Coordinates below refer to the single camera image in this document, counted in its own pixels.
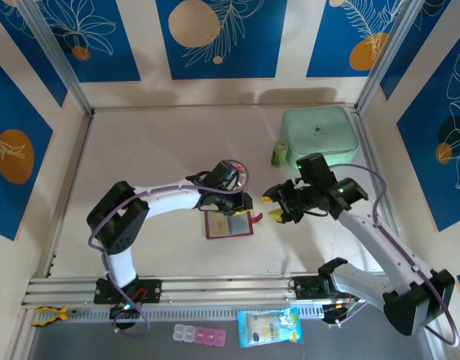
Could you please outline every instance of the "snack package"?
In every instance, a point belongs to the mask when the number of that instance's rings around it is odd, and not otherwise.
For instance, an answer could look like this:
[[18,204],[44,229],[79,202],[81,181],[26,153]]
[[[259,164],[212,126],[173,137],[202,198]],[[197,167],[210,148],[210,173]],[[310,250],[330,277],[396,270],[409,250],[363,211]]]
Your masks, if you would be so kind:
[[282,341],[303,342],[302,324],[295,307],[272,311],[240,311],[238,328],[241,347]]

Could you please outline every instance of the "mint green box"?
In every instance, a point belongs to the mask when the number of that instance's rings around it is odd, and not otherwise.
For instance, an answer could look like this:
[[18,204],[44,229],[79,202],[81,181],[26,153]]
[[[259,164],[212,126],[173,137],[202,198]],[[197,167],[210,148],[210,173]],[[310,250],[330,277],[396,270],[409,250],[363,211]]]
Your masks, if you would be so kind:
[[358,151],[350,117],[337,105],[286,111],[281,140],[288,144],[287,162],[294,169],[298,159],[314,152],[322,153],[331,166],[351,163]]

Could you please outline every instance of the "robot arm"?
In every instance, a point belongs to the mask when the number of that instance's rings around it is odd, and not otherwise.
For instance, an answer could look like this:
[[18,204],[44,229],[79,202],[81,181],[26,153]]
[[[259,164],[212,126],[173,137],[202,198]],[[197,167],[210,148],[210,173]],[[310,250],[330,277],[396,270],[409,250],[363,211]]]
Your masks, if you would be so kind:
[[[325,211],[362,242],[388,277],[374,276],[338,258],[320,268],[321,282],[316,291],[321,292],[324,288],[321,284],[326,284],[326,292],[330,292],[326,294],[328,296],[331,292],[346,292],[364,299],[383,310],[391,324],[404,335],[414,334],[439,316],[443,309],[419,272],[430,279],[446,305],[455,283],[452,275],[446,270],[434,271],[387,225],[374,223],[373,205],[366,192],[353,179],[337,181],[322,154],[311,154],[297,163],[301,178],[296,184],[303,181],[307,186],[297,187],[287,180],[268,189],[263,201],[280,205],[280,209],[269,215],[284,224],[298,223],[305,214],[319,215],[312,213],[312,209]],[[357,209],[352,208],[356,202],[359,203]],[[402,251],[411,256],[414,265],[409,264]],[[300,288],[315,289],[315,284],[303,284],[302,279],[298,281]]]
[[163,187],[133,188],[126,181],[116,183],[88,215],[86,222],[92,231],[121,202],[147,194],[130,201],[122,214],[115,214],[96,235],[116,285],[125,288],[137,279],[131,245],[145,220],[178,209],[203,210],[204,206],[216,206],[214,211],[224,215],[251,210],[250,196],[232,191],[243,186],[245,174],[240,171],[239,166],[224,160],[211,172],[200,172]]

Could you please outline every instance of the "cable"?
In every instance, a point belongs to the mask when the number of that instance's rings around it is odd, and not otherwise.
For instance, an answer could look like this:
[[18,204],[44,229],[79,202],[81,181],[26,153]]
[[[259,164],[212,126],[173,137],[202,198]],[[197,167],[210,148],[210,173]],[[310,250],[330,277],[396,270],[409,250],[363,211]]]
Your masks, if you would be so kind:
[[351,319],[352,317],[354,317],[355,315],[357,315],[366,305],[368,304],[368,302],[364,302],[360,307],[358,307],[353,313],[351,313],[350,315],[348,315],[347,317],[345,317],[342,321],[339,321],[337,324],[335,325],[330,325],[329,327],[332,328],[332,327],[335,327],[335,326],[342,326],[343,324],[345,324],[349,319]]
[[240,176],[240,174],[238,172],[238,175],[236,177],[235,183],[233,184],[233,186],[231,187],[230,190],[235,190],[235,188],[238,186],[238,182],[239,182],[240,178],[241,178],[241,176]]
[[147,335],[149,333],[150,323],[149,323],[149,318],[145,315],[143,309],[140,306],[136,305],[134,303],[134,301],[128,295],[126,295],[125,292],[123,291],[123,289],[121,287],[119,287],[118,284],[116,283],[116,279],[114,278],[113,274],[110,271],[110,267],[108,266],[108,259],[107,259],[107,255],[104,253],[104,249],[101,246],[97,246],[97,245],[93,244],[93,240],[96,238],[96,235],[100,232],[100,230],[104,227],[104,225],[106,225],[106,223],[118,211],[120,211],[123,208],[125,208],[129,203],[133,202],[134,200],[139,199],[141,197],[147,197],[150,194],[157,194],[157,193],[161,193],[161,192],[165,192],[165,191],[173,191],[173,190],[203,190],[203,191],[210,191],[210,192],[219,193],[219,194],[234,194],[234,193],[237,194],[237,193],[240,193],[240,192],[246,190],[247,187],[248,187],[248,183],[250,181],[250,173],[248,171],[248,168],[243,163],[241,163],[240,161],[237,161],[237,160],[228,160],[228,161],[239,164],[244,169],[244,171],[246,173],[246,182],[240,189],[237,189],[237,190],[219,190],[219,189],[214,189],[212,187],[196,186],[196,185],[183,185],[183,186],[171,185],[171,186],[158,187],[156,189],[151,189],[150,191],[143,191],[141,193],[137,193],[137,194],[131,196],[130,198],[126,199],[125,201],[123,201],[119,205],[117,205],[112,211],[110,211],[110,213],[106,217],[104,217],[104,219],[92,231],[91,235],[88,238],[88,246],[90,248],[95,249],[95,250],[100,252],[101,260],[103,262],[104,271],[106,272],[106,275],[107,275],[108,279],[110,279],[111,284],[116,289],[116,291],[118,291],[118,293],[123,297],[123,299],[126,300],[126,302],[128,302],[134,308],[134,310],[137,311],[137,313],[143,318],[143,320],[146,323],[146,330],[144,332],[141,332],[139,334],[131,334],[131,333],[126,332],[126,331],[120,331],[120,329],[117,327],[117,324],[116,324],[116,320],[119,318],[119,316],[115,316],[115,319],[113,320],[113,328],[115,328],[115,332],[118,332],[120,334],[124,334],[124,335],[129,336],[129,337],[133,337],[133,338],[134,337],[141,337],[141,336]]
[[311,215],[311,216],[318,216],[319,218],[324,218],[328,216],[328,212],[325,211],[324,213],[312,212],[312,211],[304,211],[304,214]]
[[201,176],[207,175],[207,174],[209,174],[209,171],[200,171],[200,172],[199,172],[198,174],[196,174],[195,176],[196,176],[197,178],[201,178]]
[[[379,224],[378,221],[378,213],[377,213],[377,207],[380,201],[383,199],[383,195],[386,193],[386,181],[384,178],[378,174],[377,172],[373,171],[372,169],[369,169],[366,166],[361,166],[361,165],[356,165],[354,163],[340,163],[336,165],[332,165],[329,168],[332,169],[334,167],[356,167],[358,169],[366,170],[369,173],[371,173],[373,176],[377,177],[381,184],[382,184],[382,189],[381,192],[377,195],[377,199],[375,200],[373,204],[373,221],[377,228],[383,233],[383,235],[388,239],[388,241],[393,245],[393,247],[408,261],[410,266],[413,268],[414,266],[418,266],[416,262],[413,260],[413,258],[408,254],[404,248],[401,247],[401,245],[386,231],[384,227],[382,227]],[[428,325],[425,325],[425,329],[427,329],[429,332],[431,332],[434,336],[436,336],[438,339],[443,341],[445,344],[450,345],[451,347],[457,347],[459,343],[459,335],[458,335],[458,329],[456,328],[455,321],[453,320],[452,315],[449,313],[448,307],[446,306],[445,302],[441,298],[440,293],[436,290],[436,288],[433,286],[431,281],[428,279],[428,277],[423,273],[421,269],[416,271],[416,273],[423,279],[425,282],[426,286],[431,290],[431,293],[434,295],[434,297],[437,299],[438,304],[441,306],[443,309],[443,312],[445,313],[446,318],[448,319],[449,327],[452,330],[453,334],[453,339],[450,341],[446,338],[444,338],[441,334],[438,334],[434,329],[430,328]]]

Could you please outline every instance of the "orange circle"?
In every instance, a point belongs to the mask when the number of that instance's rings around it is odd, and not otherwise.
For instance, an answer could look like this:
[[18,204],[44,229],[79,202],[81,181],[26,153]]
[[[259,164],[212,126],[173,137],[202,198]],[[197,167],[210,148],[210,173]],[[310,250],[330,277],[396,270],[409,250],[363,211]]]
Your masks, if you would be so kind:
[[452,147],[446,142],[442,142],[437,147],[436,155],[440,164],[447,164],[450,160],[452,160]]
[[204,47],[220,34],[218,15],[201,0],[184,0],[168,17],[173,39],[182,47]]
[[2,0],[5,4],[10,5],[11,7],[15,8],[17,6],[14,0]]
[[354,70],[370,70],[387,38],[388,34],[386,32],[379,32],[372,37],[360,41],[353,50],[351,50],[350,66]]
[[34,164],[32,141],[25,133],[11,129],[0,135],[0,173],[6,180],[24,184],[32,174]]
[[73,49],[71,49],[71,53],[75,58],[81,60],[82,62],[89,60],[89,58],[91,57],[89,51],[86,48],[79,45],[76,45]]
[[223,64],[223,58],[221,56],[215,56],[213,58],[213,62],[216,64],[216,65],[219,65],[219,64]]
[[347,0],[329,0],[329,6],[337,8],[338,6],[342,6]]

